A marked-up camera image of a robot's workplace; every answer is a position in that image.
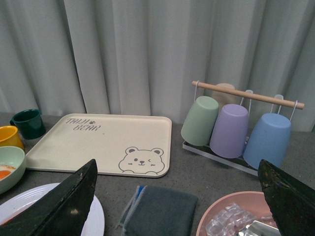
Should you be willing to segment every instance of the white plate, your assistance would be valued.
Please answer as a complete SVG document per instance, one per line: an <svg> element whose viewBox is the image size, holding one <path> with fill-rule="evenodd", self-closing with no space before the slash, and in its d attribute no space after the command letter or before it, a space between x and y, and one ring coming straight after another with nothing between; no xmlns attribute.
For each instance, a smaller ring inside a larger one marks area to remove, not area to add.
<svg viewBox="0 0 315 236"><path fill-rule="evenodd" d="M33 203L37 202L58 184L59 183L51 183L30 189L3 203L0 206L0 224L8 221L23 210L29 208ZM94 195L90 213L82 229L81 236L103 236L104 228L105 217L103 208L97 197Z"/></svg>

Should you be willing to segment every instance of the green bowl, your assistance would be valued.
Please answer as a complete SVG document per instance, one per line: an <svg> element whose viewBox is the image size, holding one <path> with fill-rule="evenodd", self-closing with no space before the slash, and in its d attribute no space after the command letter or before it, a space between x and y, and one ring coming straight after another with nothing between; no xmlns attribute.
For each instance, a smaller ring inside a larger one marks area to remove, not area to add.
<svg viewBox="0 0 315 236"><path fill-rule="evenodd" d="M12 188L25 172L26 159L22 149L15 146L0 147L0 165L12 166L11 174L0 180L0 194Z"/></svg>

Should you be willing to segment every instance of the bowl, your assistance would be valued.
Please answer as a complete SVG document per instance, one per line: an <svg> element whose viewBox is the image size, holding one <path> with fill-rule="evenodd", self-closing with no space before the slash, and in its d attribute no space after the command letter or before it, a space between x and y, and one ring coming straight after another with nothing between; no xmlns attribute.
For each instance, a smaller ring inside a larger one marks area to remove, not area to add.
<svg viewBox="0 0 315 236"><path fill-rule="evenodd" d="M249 211L258 219L262 216L271 215L270 208L265 201L263 192L245 191L232 193L215 201L206 210L199 222L196 236L207 236L206 225L219 213L219 211L233 203L236 203L240 208Z"/></svg>
<svg viewBox="0 0 315 236"><path fill-rule="evenodd" d="M15 146L0 147L0 166L12 166L12 173L0 180L0 194L12 188L23 176L26 167L25 153Z"/></svg>

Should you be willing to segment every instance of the dark green mug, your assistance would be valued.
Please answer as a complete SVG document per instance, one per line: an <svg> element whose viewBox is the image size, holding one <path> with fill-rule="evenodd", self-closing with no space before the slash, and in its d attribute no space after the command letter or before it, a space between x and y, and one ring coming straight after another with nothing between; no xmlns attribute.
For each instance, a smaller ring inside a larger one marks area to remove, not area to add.
<svg viewBox="0 0 315 236"><path fill-rule="evenodd" d="M36 139L46 133L46 129L38 109L29 109L15 114L10 124L18 128L24 139Z"/></svg>

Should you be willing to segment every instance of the tray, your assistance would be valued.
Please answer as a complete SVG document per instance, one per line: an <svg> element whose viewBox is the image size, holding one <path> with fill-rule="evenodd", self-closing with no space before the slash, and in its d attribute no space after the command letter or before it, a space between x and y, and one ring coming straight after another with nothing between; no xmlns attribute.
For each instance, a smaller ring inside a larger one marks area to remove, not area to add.
<svg viewBox="0 0 315 236"><path fill-rule="evenodd" d="M26 154L32 170L74 172L91 159L104 175L160 177L170 163L165 117L70 114Z"/></svg>

